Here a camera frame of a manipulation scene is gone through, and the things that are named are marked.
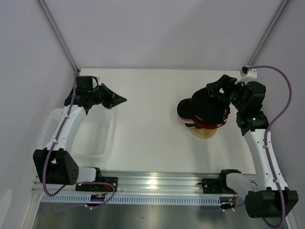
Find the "black baseball cap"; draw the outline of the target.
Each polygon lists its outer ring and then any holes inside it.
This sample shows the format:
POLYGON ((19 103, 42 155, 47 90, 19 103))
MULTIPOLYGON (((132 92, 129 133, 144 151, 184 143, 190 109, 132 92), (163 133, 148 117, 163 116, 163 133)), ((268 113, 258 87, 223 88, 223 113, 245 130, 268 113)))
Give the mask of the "black baseball cap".
POLYGON ((177 106, 178 116, 185 119, 192 119, 193 112, 197 109, 203 109, 203 107, 216 106, 216 107, 229 107, 229 103, 222 102, 217 98, 210 97, 207 88, 196 91, 191 98, 183 99, 177 106))

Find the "red baseball cap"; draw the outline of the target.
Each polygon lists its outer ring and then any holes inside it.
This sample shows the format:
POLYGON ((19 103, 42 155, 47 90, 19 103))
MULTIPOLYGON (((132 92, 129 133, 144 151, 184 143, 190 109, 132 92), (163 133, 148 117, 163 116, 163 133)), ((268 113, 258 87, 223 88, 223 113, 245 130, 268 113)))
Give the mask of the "red baseball cap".
POLYGON ((193 122, 199 129, 217 129, 227 123, 230 107, 208 107, 193 112, 193 122))

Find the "dark green baseball cap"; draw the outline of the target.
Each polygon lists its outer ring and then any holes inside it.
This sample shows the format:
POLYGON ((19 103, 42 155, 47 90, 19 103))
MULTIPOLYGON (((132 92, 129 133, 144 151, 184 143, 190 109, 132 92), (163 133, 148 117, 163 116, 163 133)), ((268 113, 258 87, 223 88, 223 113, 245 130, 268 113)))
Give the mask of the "dark green baseball cap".
POLYGON ((201 127, 199 127, 199 126, 197 126, 195 124, 185 123, 185 126, 188 127, 188 128, 202 129, 201 127))

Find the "lavender baseball cap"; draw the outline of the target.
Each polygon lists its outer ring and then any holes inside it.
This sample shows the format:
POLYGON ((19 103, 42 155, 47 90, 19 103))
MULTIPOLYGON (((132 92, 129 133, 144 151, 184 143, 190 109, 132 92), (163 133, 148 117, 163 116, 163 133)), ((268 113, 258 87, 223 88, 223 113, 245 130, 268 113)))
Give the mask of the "lavender baseball cap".
POLYGON ((192 119, 185 119, 179 116, 179 120, 185 124, 194 124, 192 119))

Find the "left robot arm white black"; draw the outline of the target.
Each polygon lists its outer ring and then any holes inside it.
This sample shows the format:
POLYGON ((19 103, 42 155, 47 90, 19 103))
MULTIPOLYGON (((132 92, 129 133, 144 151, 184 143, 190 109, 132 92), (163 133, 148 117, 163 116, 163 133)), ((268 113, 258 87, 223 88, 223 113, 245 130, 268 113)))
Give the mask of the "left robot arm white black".
POLYGON ((90 109, 96 105, 112 109, 127 101, 103 83, 94 85, 97 82, 95 76, 75 75, 64 108, 50 113, 41 134, 41 144, 33 153, 36 171, 44 187, 47 184, 86 183, 92 191, 102 188, 103 179, 98 176, 98 169, 78 166, 71 155, 77 132, 90 109))

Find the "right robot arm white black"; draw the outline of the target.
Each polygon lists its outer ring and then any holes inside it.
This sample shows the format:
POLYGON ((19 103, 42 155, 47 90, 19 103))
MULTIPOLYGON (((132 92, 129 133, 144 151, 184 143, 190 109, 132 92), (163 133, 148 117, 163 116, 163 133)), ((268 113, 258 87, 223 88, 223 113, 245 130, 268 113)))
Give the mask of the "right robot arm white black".
POLYGON ((289 189, 275 158, 269 122, 261 110, 266 87, 228 75, 206 87, 210 97, 230 102, 237 109, 236 123, 248 144, 256 172, 256 182, 252 183, 238 170, 222 170, 218 189, 224 193, 235 191, 244 200, 251 218, 284 219, 298 202, 298 194, 289 189))

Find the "white plastic basket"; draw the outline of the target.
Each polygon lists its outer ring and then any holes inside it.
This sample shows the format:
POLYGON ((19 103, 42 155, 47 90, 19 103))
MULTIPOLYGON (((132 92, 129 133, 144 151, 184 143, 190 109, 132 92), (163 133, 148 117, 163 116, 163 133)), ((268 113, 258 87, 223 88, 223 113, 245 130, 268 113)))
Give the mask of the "white plastic basket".
MULTIPOLYGON (((68 108, 51 111, 42 129, 37 149, 50 149, 68 108)), ((72 108, 70 118, 60 132, 55 150, 63 148, 73 158, 101 158, 111 151, 115 130, 112 111, 94 107, 86 114, 72 108)))

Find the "wooden hat stand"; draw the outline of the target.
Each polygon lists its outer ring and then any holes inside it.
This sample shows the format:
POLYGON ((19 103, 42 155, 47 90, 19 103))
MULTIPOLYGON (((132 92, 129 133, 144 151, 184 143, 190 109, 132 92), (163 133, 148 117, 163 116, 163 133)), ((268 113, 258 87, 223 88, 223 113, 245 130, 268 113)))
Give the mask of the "wooden hat stand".
POLYGON ((198 128, 190 128, 191 133, 200 139, 208 139, 215 135, 217 129, 198 129, 198 128))

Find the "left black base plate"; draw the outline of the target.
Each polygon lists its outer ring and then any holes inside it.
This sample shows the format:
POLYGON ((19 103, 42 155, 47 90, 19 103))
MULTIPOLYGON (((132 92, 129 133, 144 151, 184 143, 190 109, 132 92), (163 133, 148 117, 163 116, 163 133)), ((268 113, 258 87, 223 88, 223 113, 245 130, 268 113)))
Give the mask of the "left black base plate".
POLYGON ((114 192, 116 192, 118 180, 118 177, 98 177, 89 184, 76 185, 75 190, 80 192, 112 192, 110 185, 113 185, 114 192))

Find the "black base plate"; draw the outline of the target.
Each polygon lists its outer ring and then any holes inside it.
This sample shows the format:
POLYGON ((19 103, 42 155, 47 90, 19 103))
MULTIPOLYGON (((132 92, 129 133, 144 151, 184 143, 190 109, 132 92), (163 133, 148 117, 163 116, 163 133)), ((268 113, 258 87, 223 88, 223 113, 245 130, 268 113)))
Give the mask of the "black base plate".
POLYGON ((204 194, 223 194, 219 178, 203 178, 197 185, 203 188, 204 194))
POLYGON ((113 185, 114 192, 116 192, 118 180, 118 177, 98 177, 89 184, 76 185, 75 190, 80 192, 112 192, 110 185, 113 185))

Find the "aluminium mounting rail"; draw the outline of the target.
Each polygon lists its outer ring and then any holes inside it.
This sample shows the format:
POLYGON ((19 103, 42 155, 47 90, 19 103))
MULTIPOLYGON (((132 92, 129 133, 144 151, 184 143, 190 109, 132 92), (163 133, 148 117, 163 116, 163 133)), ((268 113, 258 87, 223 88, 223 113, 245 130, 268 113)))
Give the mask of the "aluminium mounting rail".
MULTIPOLYGON (((88 181, 93 177, 93 169, 82 172, 81 167, 77 182, 88 181)), ((192 173, 149 173, 149 172, 122 172, 102 171, 102 177, 118 177, 118 186, 114 195, 137 196, 203 196, 203 188, 197 183, 203 178, 218 178, 218 174, 192 174, 192 173)), ((59 194, 97 194, 98 192, 80 192, 76 186, 66 186, 59 194)), ((32 193, 44 194, 42 183, 37 176, 34 180, 32 193)))

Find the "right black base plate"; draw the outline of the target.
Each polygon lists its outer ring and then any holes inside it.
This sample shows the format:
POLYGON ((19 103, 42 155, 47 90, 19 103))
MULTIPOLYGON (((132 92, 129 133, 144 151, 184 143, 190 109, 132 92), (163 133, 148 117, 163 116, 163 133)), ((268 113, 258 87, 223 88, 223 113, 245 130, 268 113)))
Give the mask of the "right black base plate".
POLYGON ((203 188, 204 194, 223 194, 219 178, 203 178, 197 185, 203 188))

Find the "right aluminium frame post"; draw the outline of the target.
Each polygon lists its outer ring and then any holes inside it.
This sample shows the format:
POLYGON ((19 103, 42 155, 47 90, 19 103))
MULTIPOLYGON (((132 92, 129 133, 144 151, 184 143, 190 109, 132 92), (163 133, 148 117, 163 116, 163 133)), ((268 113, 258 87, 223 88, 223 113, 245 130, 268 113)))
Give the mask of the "right aluminium frame post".
POLYGON ((276 27, 278 26, 279 22, 281 21, 282 17, 284 16, 285 12, 287 11, 289 5, 292 3, 292 0, 282 0, 275 11, 271 21, 269 22, 267 28, 265 29, 260 41, 256 45, 252 55, 250 56, 249 60, 246 63, 246 66, 253 66, 260 55, 262 54, 265 46, 269 42, 270 38, 272 37, 276 27))

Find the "aluminium frame post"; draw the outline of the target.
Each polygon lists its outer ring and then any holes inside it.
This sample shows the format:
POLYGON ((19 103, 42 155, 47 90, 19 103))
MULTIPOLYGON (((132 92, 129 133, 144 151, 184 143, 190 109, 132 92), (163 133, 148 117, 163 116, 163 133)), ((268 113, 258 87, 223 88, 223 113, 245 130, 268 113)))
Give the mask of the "aluminium frame post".
POLYGON ((71 54, 71 51, 47 5, 47 2, 45 0, 36 0, 37 5, 39 6, 54 38, 56 39, 63 55, 65 56, 66 60, 70 64, 71 68, 74 72, 79 72, 79 68, 77 67, 77 64, 71 54))
POLYGON ((282 17, 284 16, 285 12, 287 11, 289 5, 292 3, 292 0, 282 0, 275 11, 271 21, 269 22, 267 28, 265 29, 260 41, 256 45, 252 55, 250 56, 249 60, 246 63, 246 66, 253 66, 260 55, 262 54, 265 46, 269 42, 270 38, 272 37, 276 27, 278 26, 279 22, 281 21, 282 17))

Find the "left aluminium frame post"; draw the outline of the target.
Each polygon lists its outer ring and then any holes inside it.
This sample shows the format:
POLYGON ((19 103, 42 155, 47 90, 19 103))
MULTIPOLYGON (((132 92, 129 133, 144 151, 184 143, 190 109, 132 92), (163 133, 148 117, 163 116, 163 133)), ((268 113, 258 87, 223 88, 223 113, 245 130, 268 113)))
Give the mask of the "left aluminium frame post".
POLYGON ((56 39, 63 55, 65 56, 66 60, 70 64, 71 68, 74 72, 79 72, 79 68, 77 67, 77 64, 71 54, 71 51, 47 5, 47 2, 45 0, 36 0, 37 5, 39 6, 54 38, 56 39))

